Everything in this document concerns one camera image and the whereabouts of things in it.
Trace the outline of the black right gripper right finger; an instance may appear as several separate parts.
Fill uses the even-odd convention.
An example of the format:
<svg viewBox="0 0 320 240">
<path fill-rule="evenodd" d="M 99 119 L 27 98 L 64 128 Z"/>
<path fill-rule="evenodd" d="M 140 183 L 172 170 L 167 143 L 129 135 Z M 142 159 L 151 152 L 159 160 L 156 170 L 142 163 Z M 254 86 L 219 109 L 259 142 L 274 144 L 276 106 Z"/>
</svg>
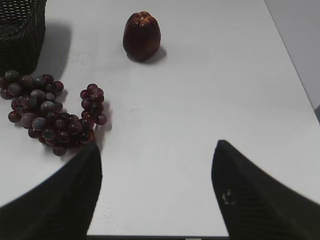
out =
<svg viewBox="0 0 320 240">
<path fill-rule="evenodd" d="M 229 239 L 320 238 L 320 205 L 271 177 L 226 140 L 215 147 L 211 180 Z"/>
</svg>

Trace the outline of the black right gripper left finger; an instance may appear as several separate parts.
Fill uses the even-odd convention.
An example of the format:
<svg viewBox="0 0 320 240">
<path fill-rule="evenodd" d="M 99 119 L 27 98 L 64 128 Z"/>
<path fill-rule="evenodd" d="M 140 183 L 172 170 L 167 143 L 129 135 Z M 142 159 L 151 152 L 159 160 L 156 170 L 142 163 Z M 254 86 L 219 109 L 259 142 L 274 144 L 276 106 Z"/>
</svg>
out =
<svg viewBox="0 0 320 240">
<path fill-rule="evenodd" d="M 90 143 L 48 179 L 0 208 L 0 238 L 85 240 L 102 177 L 99 148 Z"/>
</svg>

